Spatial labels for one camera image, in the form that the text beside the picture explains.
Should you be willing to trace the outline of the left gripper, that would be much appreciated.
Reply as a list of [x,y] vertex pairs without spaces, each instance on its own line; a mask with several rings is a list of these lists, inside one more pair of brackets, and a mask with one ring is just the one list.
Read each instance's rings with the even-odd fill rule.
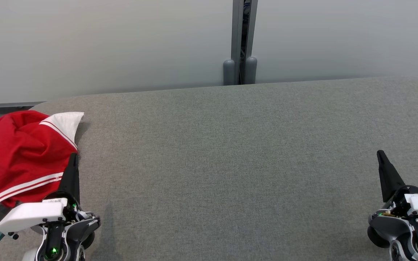
[[63,171],[57,192],[41,202],[22,203],[0,221],[0,232],[19,232],[40,224],[69,221],[80,211],[78,154],[72,153]]

